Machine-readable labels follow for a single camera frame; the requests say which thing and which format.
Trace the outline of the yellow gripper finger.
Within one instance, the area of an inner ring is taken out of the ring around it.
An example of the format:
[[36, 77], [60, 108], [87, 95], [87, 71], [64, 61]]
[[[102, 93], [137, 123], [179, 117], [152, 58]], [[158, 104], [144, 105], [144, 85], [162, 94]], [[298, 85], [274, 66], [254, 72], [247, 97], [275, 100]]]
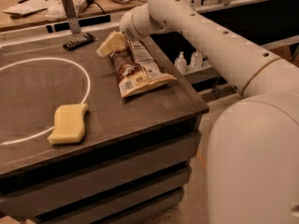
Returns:
[[126, 39], [121, 32], [113, 31], [107, 39], [100, 45], [96, 53], [100, 57], [105, 57], [111, 52], [122, 49], [126, 46]]

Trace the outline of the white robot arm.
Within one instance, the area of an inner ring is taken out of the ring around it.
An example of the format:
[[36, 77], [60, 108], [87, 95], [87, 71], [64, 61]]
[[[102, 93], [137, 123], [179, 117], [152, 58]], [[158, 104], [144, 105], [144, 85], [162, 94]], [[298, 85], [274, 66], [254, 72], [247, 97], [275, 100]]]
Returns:
[[98, 49], [181, 33], [242, 95], [207, 147], [209, 224], [299, 224], [299, 67], [198, 14], [189, 0], [148, 0]]

